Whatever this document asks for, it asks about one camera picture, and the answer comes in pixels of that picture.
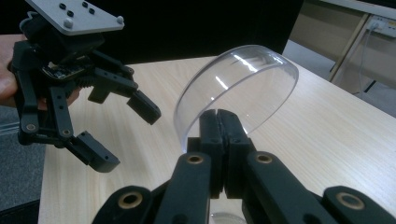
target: wooden table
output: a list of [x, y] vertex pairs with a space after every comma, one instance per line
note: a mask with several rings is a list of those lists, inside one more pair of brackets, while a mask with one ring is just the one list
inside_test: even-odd
[[[98, 105], [84, 90], [70, 106], [75, 134], [88, 131], [121, 164], [100, 174], [67, 149], [48, 147], [39, 223], [91, 223], [117, 189], [155, 189], [173, 173], [181, 147], [173, 125], [178, 96], [211, 58], [134, 64], [134, 79], [163, 116], [152, 126], [110, 94]], [[322, 195], [344, 185], [396, 216], [396, 119], [297, 65], [289, 100], [250, 135], [258, 150], [277, 155], [307, 189]], [[242, 216], [240, 201], [212, 200], [211, 212]]]

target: clear plastic bowl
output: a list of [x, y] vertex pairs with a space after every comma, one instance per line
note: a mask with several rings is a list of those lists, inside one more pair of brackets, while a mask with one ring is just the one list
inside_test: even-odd
[[258, 45], [228, 50], [204, 66], [177, 101], [174, 124], [186, 152], [199, 136], [198, 118], [208, 109], [235, 113], [246, 133], [269, 119], [289, 98], [298, 69], [280, 54]]

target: table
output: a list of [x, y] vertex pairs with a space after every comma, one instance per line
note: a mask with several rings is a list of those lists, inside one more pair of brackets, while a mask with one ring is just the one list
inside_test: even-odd
[[[67, 149], [47, 147], [39, 223], [91, 223], [117, 189], [155, 189], [182, 154], [173, 126], [178, 96], [212, 58], [133, 64], [134, 80], [161, 109], [152, 126], [110, 94], [98, 105], [83, 90], [69, 107], [75, 134], [88, 131], [120, 159], [100, 174]], [[357, 189], [396, 216], [396, 119], [297, 65], [300, 78], [288, 101], [249, 136], [277, 155], [312, 192]], [[211, 212], [242, 216], [239, 200], [212, 200]]]

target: power outlet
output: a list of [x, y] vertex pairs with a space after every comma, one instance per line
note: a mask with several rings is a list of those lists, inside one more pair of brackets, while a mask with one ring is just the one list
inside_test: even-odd
[[382, 35], [388, 35], [391, 37], [396, 37], [396, 21], [385, 17], [373, 16], [370, 22], [367, 24], [367, 29], [373, 29], [374, 32], [380, 33]]

